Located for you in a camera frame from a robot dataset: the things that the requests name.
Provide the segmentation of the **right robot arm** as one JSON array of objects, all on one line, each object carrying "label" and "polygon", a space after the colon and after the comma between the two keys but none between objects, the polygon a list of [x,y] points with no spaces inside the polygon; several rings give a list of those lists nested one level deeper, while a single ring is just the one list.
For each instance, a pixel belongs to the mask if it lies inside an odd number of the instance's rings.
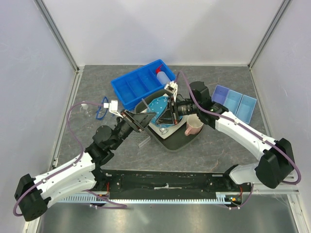
[{"label": "right robot arm", "polygon": [[192,82],[188,86],[190,97],[182,101],[172,95],[154,98],[148,105],[150,112],[156,112],[152,123],[156,126],[171,127],[184,117],[195,117],[200,125],[205,124],[222,132],[243,147],[257,159],[249,165],[235,165],[223,178],[223,187],[234,191],[240,184],[262,183],[275,189],[296,169],[291,143],[282,138],[276,140],[250,127],[238,119],[228,108],[212,101],[209,89],[203,82]]}]

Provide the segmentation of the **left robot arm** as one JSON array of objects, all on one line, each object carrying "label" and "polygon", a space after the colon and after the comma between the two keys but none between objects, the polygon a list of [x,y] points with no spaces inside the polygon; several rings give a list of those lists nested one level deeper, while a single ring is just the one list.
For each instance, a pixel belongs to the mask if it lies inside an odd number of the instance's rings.
[{"label": "left robot arm", "polygon": [[93,188],[96,191],[105,189],[107,180],[101,166],[113,158],[113,151],[131,132],[143,131],[155,116],[155,112],[123,110],[115,127],[100,126],[92,137],[93,142],[77,157],[42,175],[22,176],[14,194],[13,214],[29,222],[67,196]]}]

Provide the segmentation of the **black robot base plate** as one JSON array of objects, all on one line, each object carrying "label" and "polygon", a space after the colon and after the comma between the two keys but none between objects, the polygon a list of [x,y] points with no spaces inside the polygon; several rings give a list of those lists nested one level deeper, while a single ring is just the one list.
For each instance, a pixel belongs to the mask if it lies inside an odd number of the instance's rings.
[{"label": "black robot base plate", "polygon": [[107,170],[94,173],[92,191],[107,191],[111,199],[190,199],[217,193],[249,192],[247,183],[235,184],[226,173]]}]

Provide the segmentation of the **white wash bottle red cap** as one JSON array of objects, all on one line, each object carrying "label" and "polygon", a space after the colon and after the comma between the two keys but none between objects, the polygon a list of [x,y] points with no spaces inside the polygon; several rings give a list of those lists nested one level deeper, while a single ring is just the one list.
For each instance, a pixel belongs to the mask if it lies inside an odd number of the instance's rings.
[{"label": "white wash bottle red cap", "polygon": [[162,84],[162,85],[165,85],[167,83],[170,82],[170,79],[169,77],[167,76],[167,74],[161,70],[161,67],[162,65],[160,65],[156,70],[156,78],[159,80],[159,82]]}]

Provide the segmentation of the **glass stirring rod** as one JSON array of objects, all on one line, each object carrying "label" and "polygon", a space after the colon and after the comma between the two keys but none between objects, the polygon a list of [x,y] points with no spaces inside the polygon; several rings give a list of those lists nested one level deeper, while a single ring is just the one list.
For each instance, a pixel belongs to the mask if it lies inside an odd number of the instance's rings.
[{"label": "glass stirring rod", "polygon": [[141,100],[142,100],[142,102],[144,103],[146,109],[150,111],[149,105],[147,104],[147,102],[145,101],[145,99],[142,98]]}]

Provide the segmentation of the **glass flask with stopper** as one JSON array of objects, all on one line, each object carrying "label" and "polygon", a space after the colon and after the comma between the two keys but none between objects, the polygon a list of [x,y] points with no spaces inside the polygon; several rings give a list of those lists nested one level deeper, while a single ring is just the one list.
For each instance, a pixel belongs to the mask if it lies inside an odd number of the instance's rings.
[{"label": "glass flask with stopper", "polygon": [[91,117],[93,115],[92,105],[87,104],[85,101],[82,101],[80,112],[83,113],[86,117]]}]

